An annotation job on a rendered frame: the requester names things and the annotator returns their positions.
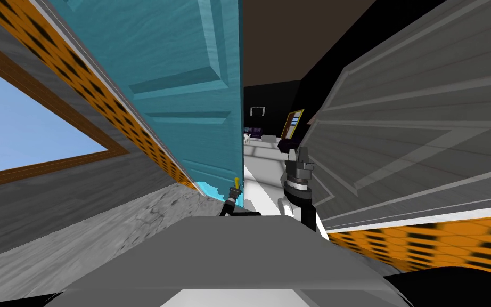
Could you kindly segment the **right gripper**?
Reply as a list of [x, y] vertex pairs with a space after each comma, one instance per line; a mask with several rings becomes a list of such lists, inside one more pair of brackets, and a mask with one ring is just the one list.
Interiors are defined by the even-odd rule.
[[287, 178], [296, 179], [299, 181], [311, 180], [314, 167], [315, 164], [309, 162], [307, 147], [299, 147], [297, 149], [297, 161], [285, 161], [285, 172], [287, 174]]

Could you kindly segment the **brown framed window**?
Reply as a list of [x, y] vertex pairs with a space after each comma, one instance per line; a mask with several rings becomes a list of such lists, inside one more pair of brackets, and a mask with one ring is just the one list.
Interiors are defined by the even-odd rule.
[[126, 154], [0, 51], [0, 185]]

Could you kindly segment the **yellow framed wall picture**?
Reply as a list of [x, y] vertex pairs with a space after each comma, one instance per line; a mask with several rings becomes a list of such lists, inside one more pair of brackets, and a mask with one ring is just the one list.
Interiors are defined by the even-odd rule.
[[292, 138], [304, 109], [290, 112], [287, 116], [284, 129], [281, 134], [282, 139]]

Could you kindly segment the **teal panelled door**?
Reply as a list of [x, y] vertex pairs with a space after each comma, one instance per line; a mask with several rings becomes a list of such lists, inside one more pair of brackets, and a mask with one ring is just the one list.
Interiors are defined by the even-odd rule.
[[38, 0], [206, 196], [243, 180], [243, 0]]

